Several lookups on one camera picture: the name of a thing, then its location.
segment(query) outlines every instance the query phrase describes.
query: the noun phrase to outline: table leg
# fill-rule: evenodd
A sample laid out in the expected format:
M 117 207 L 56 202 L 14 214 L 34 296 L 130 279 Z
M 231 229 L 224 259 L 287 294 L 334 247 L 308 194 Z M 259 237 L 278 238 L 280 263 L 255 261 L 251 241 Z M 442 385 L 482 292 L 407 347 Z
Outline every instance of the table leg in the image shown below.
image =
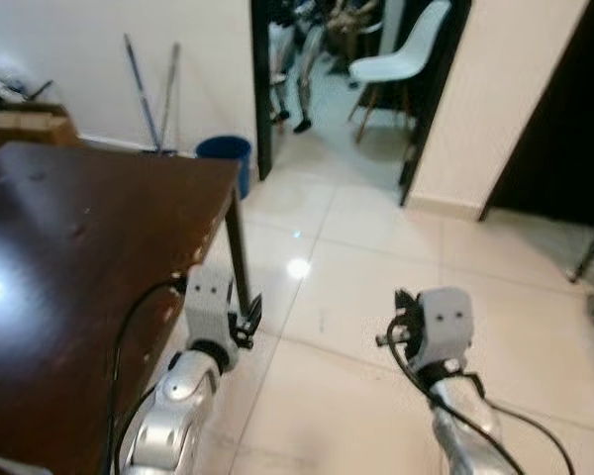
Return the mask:
M 229 210 L 227 210 L 225 221 L 227 222 L 231 259 L 234 265 L 234 272 L 236 273 L 238 301 L 240 302 L 241 311 L 247 313 L 251 300 L 248 281 L 247 251 L 245 250 L 238 187 L 234 187 L 234 190 L 232 191 L 231 205 L 229 205 Z

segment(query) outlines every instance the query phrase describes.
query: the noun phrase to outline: door frame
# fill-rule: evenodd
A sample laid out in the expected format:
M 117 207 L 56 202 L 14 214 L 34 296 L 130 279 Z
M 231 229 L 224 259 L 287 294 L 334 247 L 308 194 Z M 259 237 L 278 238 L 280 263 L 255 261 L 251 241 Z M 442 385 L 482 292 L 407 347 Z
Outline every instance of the door frame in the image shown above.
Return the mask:
M 429 132 L 438 109 L 438 104 L 445 89 L 446 78 L 453 63 L 455 52 L 466 25 L 468 13 L 471 8 L 471 0 L 451 0 L 455 5 L 449 12 L 448 17 L 455 17 L 457 24 L 454 27 L 453 34 L 446 41 L 446 49 L 443 60 L 438 67 L 438 75 L 433 87 L 428 93 L 425 104 L 426 108 L 426 126 L 420 131 L 414 131 L 415 157 L 407 168 L 402 170 L 399 184 L 401 188 L 400 206 L 405 205 L 405 201 L 411 190 L 418 164 L 422 158 L 429 137 Z M 403 21 L 399 24 L 398 43 L 404 42 L 405 37 L 403 24 L 405 22 L 405 13 L 407 7 L 403 8 Z M 269 75 L 269 57 L 268 57 L 268 8 L 267 0 L 250 0 L 250 27 L 252 40 L 252 61 L 253 61 L 253 90 L 255 95 L 255 126 L 257 130 L 257 169 L 259 179 L 263 181 L 272 168 L 272 127 L 270 124 L 270 75 Z
M 253 92 L 255 95 L 255 128 L 257 131 L 257 171 L 260 180 L 264 180 L 272 168 L 267 3 L 267 0 L 250 0 Z

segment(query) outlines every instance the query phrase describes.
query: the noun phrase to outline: dark wooden table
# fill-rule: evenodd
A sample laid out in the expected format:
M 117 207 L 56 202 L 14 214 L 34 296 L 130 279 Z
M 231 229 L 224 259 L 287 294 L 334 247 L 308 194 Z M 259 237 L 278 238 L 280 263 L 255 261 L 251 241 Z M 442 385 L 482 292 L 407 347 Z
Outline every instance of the dark wooden table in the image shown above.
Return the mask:
M 106 355 L 150 284 L 202 262 L 226 218 L 250 302 L 233 162 L 9 143 L 0 149 L 0 456 L 94 474 Z M 154 296 L 123 347 L 118 411 L 145 387 L 176 300 Z

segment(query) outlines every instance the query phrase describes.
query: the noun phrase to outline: black cable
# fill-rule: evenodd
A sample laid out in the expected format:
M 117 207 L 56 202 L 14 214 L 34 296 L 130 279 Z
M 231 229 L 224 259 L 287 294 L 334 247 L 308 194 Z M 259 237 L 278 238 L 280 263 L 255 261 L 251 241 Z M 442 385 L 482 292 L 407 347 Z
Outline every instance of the black cable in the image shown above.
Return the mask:
M 411 383 L 414 386 L 416 386 L 416 388 L 421 393 L 423 393 L 423 395 L 425 395 L 425 397 L 432 404 L 434 404 L 435 406 L 438 406 L 439 408 L 441 408 L 443 411 L 445 411 L 452 417 L 456 418 L 463 424 L 466 424 L 467 426 L 469 426 L 470 428 L 475 430 L 481 437 L 483 437 L 488 443 L 490 443 L 491 446 L 493 448 L 495 448 L 495 450 L 497 450 L 500 453 L 500 455 L 515 469 L 515 471 L 519 475 L 524 475 L 526 472 L 524 472 L 524 469 L 517 462 L 517 460 L 515 460 L 513 458 L 513 456 L 508 452 L 508 450 L 506 450 L 504 445 L 502 445 L 499 441 L 497 441 L 492 435 L 490 435 L 489 433 L 484 431 L 484 429 L 482 427 L 480 427 L 478 424 L 476 424 L 474 421 L 472 421 L 468 417 L 464 416 L 460 412 L 458 412 L 455 409 L 453 409 L 452 407 L 450 407 L 447 403 L 445 403 L 445 401 L 443 401 L 443 398 L 431 393 L 418 380 L 416 375 L 409 368 L 409 365 L 407 364 L 407 362 L 405 362 L 403 360 L 402 356 L 398 352 L 398 349 L 396 349 L 396 343 L 393 338 L 393 332 L 394 332 L 394 328 L 399 326 L 398 320 L 399 320 L 398 318 L 395 318 L 394 320 L 391 321 L 391 323 L 387 327 L 387 345 L 389 346 L 389 350 L 391 351 L 392 356 L 394 356 L 396 363 L 398 364 L 400 369 L 403 371 L 403 374 L 405 374 L 405 376 L 407 376 L 407 379 L 409 379 L 411 381 Z
M 186 275 L 174 276 L 161 282 L 149 286 L 132 304 L 126 315 L 121 321 L 121 326 L 117 331 L 114 344 L 114 361 L 112 367 L 112 377 L 108 386 L 108 396 L 106 400 L 106 442 L 104 446 L 104 456 L 102 458 L 102 465 L 100 473 L 102 475 L 110 474 L 110 467 L 112 465 L 112 447 L 114 444 L 114 431 L 115 431 L 115 419 L 116 419 L 116 403 L 117 403 L 117 381 L 119 379 L 119 362 L 121 359 L 121 347 L 123 345 L 123 339 L 126 335 L 126 331 L 130 326 L 132 318 L 136 314 L 139 307 L 149 298 L 151 295 L 159 289 L 172 288 L 179 294 L 184 294 L 187 285 Z
M 115 443 L 115 475 L 121 474 L 121 446 L 123 445 L 123 439 L 126 438 L 126 433 L 128 433 L 128 429 L 130 428 L 130 424 L 132 420 L 135 418 L 135 415 L 146 401 L 146 399 L 154 392 L 156 389 L 156 385 L 154 384 L 150 387 L 145 394 L 143 394 L 139 400 L 126 412 L 126 417 L 121 425 L 121 430 L 119 431 L 119 437 L 117 437 L 117 442 Z
M 499 404 L 494 403 L 493 401 L 489 401 L 487 399 L 486 403 L 491 408 L 493 408 L 495 411 L 504 413 L 506 416 L 510 416 L 511 418 L 518 419 L 518 420 L 522 421 L 523 423 L 529 424 L 529 425 L 533 426 L 534 428 L 537 428 L 540 432 L 542 432 L 547 438 L 549 438 L 552 441 L 552 443 L 554 445 L 556 445 L 556 448 L 558 448 L 558 451 L 561 453 L 563 460 L 565 461 L 565 466 L 567 467 L 567 472 L 570 475 L 574 475 L 575 472 L 574 472 L 574 465 L 572 465 L 572 459 L 568 455 L 567 451 L 565 451 L 565 447 L 563 447 L 563 444 L 561 443 L 561 441 L 558 438 L 556 438 L 556 436 L 548 428 L 546 428 L 544 425 L 538 423 L 537 421 L 534 421 L 534 420 L 524 416 L 523 414 L 511 411 L 510 409 L 500 406 Z

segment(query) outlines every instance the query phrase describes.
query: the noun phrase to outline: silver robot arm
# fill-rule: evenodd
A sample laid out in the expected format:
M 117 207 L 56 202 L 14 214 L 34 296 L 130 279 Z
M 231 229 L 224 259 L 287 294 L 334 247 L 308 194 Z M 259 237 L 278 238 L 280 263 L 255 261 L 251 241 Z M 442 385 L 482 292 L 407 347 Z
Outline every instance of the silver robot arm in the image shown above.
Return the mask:
M 497 414 L 486 403 L 476 375 L 464 374 L 465 351 L 473 338 L 473 316 L 468 295 L 455 288 L 423 292 L 416 301 L 396 293 L 401 322 L 396 343 L 406 343 L 405 356 L 418 381 L 452 409 L 501 441 Z M 379 346 L 389 344 L 378 336 Z M 517 473 L 487 440 L 438 406 L 432 406 L 434 433 L 448 458 L 452 475 L 506 475 Z
M 126 434 L 123 475 L 194 473 L 200 431 L 211 414 L 221 374 L 238 363 L 239 348 L 252 348 L 261 319 L 261 296 L 248 315 L 230 311 L 233 279 L 205 267 L 189 273 L 184 318 L 190 338 L 139 411 L 138 430 Z

